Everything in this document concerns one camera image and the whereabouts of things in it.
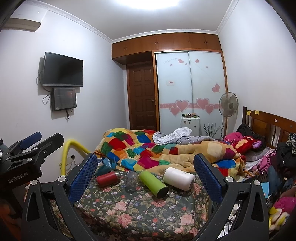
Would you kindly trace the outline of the standing electric fan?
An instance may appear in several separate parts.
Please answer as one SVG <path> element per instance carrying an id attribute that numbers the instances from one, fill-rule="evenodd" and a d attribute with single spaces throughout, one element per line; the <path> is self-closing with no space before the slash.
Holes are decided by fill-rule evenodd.
<path id="1" fill-rule="evenodd" d="M 227 91 L 220 97 L 218 109 L 222 115 L 221 138 L 226 135 L 229 118 L 237 112 L 238 106 L 238 98 L 233 92 Z"/>

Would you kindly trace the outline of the dry twig plant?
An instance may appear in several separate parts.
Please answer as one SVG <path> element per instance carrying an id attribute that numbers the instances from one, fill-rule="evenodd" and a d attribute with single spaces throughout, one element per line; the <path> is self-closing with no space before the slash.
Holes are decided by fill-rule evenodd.
<path id="1" fill-rule="evenodd" d="M 217 123 L 204 124 L 203 128 L 207 136 L 212 137 L 214 139 L 221 138 L 222 126 L 218 126 Z"/>

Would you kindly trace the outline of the small white cabinet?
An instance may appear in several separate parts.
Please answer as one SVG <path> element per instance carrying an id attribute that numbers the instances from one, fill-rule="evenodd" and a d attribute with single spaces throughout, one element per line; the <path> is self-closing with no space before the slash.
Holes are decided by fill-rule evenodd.
<path id="1" fill-rule="evenodd" d="M 200 135 L 200 118 L 199 117 L 181 117 L 181 127 L 187 127 L 192 130 L 192 136 Z"/>

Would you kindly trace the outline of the white air conditioner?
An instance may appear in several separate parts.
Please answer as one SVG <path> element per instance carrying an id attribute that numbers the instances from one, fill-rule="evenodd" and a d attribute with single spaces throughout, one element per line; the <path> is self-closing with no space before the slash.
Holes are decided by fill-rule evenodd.
<path id="1" fill-rule="evenodd" d="M 36 32 L 47 13 L 42 8 L 17 9 L 4 24 L 4 30 L 21 30 Z"/>

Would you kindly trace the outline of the light blue booklet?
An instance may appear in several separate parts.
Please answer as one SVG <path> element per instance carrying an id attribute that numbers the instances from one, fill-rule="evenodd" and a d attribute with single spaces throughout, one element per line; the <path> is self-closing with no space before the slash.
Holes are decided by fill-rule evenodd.
<path id="1" fill-rule="evenodd" d="M 261 183 L 261 187 L 263 190 L 264 197 L 265 199 L 267 199 L 269 197 L 269 182 Z"/>

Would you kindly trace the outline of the red plush toy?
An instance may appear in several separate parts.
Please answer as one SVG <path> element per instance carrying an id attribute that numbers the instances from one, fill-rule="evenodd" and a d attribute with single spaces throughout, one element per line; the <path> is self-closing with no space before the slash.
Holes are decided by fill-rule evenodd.
<path id="1" fill-rule="evenodd" d="M 244 136 L 241 140 L 232 144 L 241 155 L 247 154 L 250 151 L 258 152 L 266 148 L 264 140 L 257 140 L 252 136 Z"/>

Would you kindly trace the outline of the black wall television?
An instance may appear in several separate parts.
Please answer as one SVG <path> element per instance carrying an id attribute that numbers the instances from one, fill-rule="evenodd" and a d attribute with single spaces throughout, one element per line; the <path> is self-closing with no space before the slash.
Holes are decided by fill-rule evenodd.
<path id="1" fill-rule="evenodd" d="M 50 87 L 82 87 L 84 61 L 45 52 L 41 84 Z"/>

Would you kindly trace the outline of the clear glass jar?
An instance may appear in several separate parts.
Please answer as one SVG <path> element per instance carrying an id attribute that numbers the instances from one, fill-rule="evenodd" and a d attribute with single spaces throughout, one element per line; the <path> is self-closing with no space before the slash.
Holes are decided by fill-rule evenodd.
<path id="1" fill-rule="evenodd" d="M 136 172 L 128 171 L 125 178 L 125 190 L 127 193 L 133 193 L 139 186 L 139 177 Z"/>

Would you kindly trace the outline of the red thermos cup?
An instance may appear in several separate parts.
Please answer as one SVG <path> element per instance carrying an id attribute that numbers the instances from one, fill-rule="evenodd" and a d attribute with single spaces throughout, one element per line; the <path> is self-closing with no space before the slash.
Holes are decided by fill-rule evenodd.
<path id="1" fill-rule="evenodd" d="M 117 183 L 120 180 L 119 172 L 111 171 L 96 178 L 99 187 L 103 188 Z"/>

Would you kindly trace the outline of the white thermos bottle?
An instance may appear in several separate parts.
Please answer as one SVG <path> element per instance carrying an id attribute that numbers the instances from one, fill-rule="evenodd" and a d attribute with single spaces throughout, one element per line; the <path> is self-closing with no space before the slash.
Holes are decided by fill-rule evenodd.
<path id="1" fill-rule="evenodd" d="M 176 168 L 167 168 L 163 175 L 163 181 L 175 188 L 189 191 L 194 183 L 195 176 Z"/>

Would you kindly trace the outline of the brown wooden door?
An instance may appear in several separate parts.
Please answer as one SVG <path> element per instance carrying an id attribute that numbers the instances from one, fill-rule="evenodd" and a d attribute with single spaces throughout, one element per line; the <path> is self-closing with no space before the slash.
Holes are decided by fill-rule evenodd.
<path id="1" fill-rule="evenodd" d="M 130 128 L 157 130 L 156 94 L 152 62 L 127 66 Z"/>

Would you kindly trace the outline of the small black wall monitor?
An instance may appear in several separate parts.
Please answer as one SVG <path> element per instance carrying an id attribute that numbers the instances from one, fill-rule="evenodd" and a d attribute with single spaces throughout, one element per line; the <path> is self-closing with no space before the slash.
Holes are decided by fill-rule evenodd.
<path id="1" fill-rule="evenodd" d="M 53 88 L 51 91 L 51 110 L 69 110 L 77 107 L 75 88 Z"/>

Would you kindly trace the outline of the wooden headboard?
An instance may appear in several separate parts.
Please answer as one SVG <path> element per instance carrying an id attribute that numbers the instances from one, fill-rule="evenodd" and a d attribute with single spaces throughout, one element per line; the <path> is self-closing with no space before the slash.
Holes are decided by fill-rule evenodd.
<path id="1" fill-rule="evenodd" d="M 242 123 L 256 134 L 265 137 L 268 147 L 275 149 L 278 143 L 286 142 L 290 133 L 295 133 L 295 121 L 258 110 L 243 107 Z"/>

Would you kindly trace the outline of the dark green cup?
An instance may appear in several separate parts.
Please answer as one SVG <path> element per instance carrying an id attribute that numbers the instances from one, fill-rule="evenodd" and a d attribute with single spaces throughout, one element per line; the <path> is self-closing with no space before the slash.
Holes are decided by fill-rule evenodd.
<path id="1" fill-rule="evenodd" d="M 102 176 L 110 172 L 111 172 L 111 169 L 108 166 L 102 165 L 96 170 L 96 172 L 94 173 L 94 177 L 97 178 L 99 176 Z"/>

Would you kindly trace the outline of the white sliding wardrobe with hearts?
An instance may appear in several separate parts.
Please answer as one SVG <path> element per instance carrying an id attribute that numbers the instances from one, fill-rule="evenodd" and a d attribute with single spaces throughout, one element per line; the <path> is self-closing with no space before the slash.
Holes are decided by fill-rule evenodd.
<path id="1" fill-rule="evenodd" d="M 222 126 L 218 103 L 227 87 L 221 53 L 159 52 L 155 60 L 162 133 L 181 127 L 181 117 L 199 117 L 203 136 L 206 135 L 204 124 Z"/>

